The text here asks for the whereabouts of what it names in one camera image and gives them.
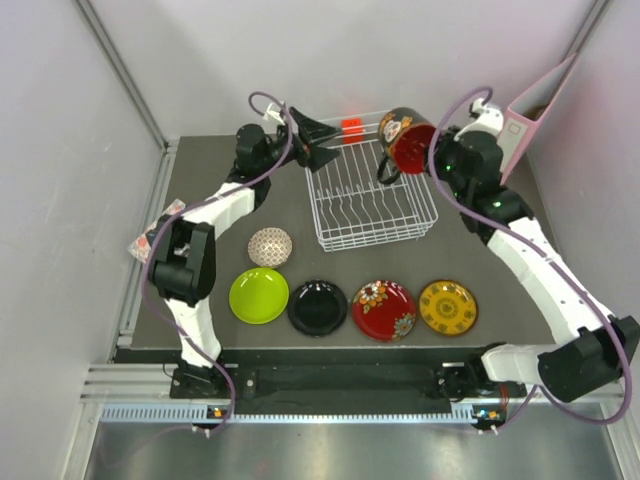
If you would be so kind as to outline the black floral mug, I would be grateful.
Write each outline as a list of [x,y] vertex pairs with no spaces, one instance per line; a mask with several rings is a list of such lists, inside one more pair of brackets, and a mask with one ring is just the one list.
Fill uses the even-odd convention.
[[396,107],[387,112],[378,125],[378,140],[383,156],[377,170],[382,185],[395,183],[401,175],[425,172],[425,155],[435,125],[416,110]]

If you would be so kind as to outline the white wire dish rack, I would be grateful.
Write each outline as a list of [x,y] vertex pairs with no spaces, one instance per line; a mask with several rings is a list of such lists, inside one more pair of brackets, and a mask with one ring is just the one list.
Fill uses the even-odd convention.
[[306,173],[317,240],[326,252],[425,236],[439,219],[426,175],[403,175],[391,185],[377,180],[383,156],[377,137],[382,111],[326,118],[340,128],[345,118],[360,117],[362,142],[345,145],[343,134],[326,147],[340,152],[337,159],[316,173]]

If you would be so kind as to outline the patterned ceramic bowl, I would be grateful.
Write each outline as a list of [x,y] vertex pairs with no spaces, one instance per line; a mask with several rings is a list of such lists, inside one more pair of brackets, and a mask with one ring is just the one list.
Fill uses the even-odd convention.
[[266,227],[258,230],[249,240],[247,252],[250,260],[260,267],[277,268],[290,257],[293,242],[281,228]]

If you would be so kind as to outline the yellow brown plate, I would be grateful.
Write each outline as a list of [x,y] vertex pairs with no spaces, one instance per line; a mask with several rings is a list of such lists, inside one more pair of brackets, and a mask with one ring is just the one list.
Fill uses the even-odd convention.
[[466,334],[479,317],[475,296],[464,285],[453,280],[436,280],[421,292],[419,313],[434,332],[447,337]]

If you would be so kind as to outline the green plate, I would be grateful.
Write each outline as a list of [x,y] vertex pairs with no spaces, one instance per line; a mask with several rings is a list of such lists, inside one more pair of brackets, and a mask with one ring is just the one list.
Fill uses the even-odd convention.
[[286,308],[289,285],[276,270],[258,267],[239,275],[229,290],[232,313],[249,325],[264,325],[275,320]]

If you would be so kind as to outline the black plate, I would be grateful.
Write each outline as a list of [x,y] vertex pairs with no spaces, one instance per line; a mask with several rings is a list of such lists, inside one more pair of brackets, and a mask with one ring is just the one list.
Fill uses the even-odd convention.
[[291,325],[308,337],[325,337],[340,328],[347,317],[348,302],[334,283],[310,280],[299,285],[289,298],[286,313]]

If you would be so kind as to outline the red floral plate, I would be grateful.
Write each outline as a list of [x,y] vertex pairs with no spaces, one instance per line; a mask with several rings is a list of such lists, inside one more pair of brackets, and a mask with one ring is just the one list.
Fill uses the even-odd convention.
[[362,286],[351,302],[351,315],[367,337],[384,343],[404,339],[416,323],[413,297],[402,285],[375,280]]

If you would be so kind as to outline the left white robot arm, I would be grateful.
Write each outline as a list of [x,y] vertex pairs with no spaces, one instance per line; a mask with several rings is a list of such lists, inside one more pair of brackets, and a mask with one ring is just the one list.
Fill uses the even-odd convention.
[[216,193],[182,212],[162,216],[152,243],[147,278],[171,313],[181,341],[175,381],[191,383],[205,396],[226,387],[227,374],[216,366],[221,353],[209,296],[216,280],[216,242],[235,222],[266,200],[269,172],[291,162],[315,173],[337,158],[327,142],[340,128],[313,120],[294,107],[271,105],[266,118],[276,122],[275,135],[258,124],[236,133],[235,159]]

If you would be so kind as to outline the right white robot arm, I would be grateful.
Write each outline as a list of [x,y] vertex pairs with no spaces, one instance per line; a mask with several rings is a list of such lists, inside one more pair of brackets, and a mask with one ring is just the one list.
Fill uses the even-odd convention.
[[497,343],[476,355],[469,388],[487,396],[503,382],[536,384],[556,400],[572,402],[609,383],[628,379],[639,344],[639,324],[616,317],[576,279],[550,245],[533,210],[500,182],[502,151],[486,132],[440,133],[425,167],[466,229],[513,273],[543,315],[550,345]]

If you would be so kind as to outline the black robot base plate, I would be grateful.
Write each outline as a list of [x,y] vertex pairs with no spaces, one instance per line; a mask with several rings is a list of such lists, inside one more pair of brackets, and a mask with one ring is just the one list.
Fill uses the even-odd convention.
[[180,360],[170,397],[236,400],[238,411],[430,411],[474,397],[523,397],[514,382],[489,381],[473,347],[228,348],[221,371]]

